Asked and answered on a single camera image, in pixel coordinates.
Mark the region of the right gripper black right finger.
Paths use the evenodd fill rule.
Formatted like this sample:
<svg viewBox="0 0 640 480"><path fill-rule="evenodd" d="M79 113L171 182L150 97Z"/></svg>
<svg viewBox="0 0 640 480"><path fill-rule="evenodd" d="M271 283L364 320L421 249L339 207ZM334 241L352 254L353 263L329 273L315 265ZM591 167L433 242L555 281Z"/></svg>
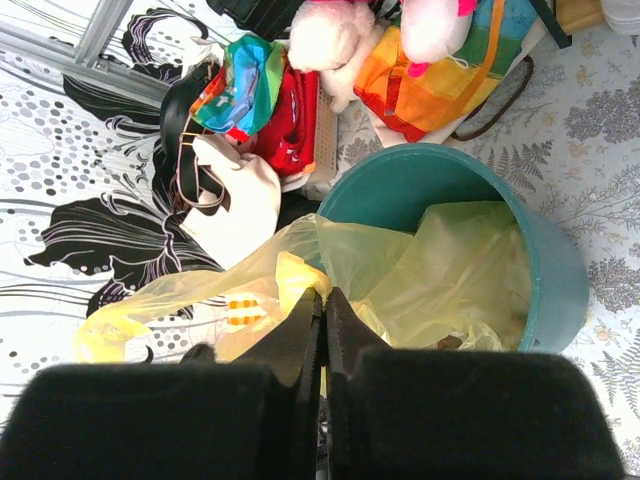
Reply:
<svg viewBox="0 0 640 480"><path fill-rule="evenodd" d="M596 395L558 355L390 347L326 303L333 479L621 479Z"/></svg>

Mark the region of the yellow plastic trash bag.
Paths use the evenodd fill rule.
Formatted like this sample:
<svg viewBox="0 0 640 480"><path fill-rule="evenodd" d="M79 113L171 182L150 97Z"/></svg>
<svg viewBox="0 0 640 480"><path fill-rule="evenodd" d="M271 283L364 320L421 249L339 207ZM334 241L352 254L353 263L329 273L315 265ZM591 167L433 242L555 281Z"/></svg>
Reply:
<svg viewBox="0 0 640 480"><path fill-rule="evenodd" d="M309 215L226 272L167 275L99 309L77 330L74 356L121 362L154 320L251 293L266 316L233 327L226 309L206 338L231 361L280 325L308 288L321 297L340 289L357 317L399 348L516 350L532 295L525 240L502 201L431 206L413 234Z"/></svg>

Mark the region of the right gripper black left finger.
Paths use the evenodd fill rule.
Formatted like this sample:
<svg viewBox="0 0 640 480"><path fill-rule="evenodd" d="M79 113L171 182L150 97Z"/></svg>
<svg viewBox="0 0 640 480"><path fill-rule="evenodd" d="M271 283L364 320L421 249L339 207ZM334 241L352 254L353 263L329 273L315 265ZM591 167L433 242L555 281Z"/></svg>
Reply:
<svg viewBox="0 0 640 480"><path fill-rule="evenodd" d="M5 479L312 479L322 301L236 360L39 372L1 438Z"/></svg>

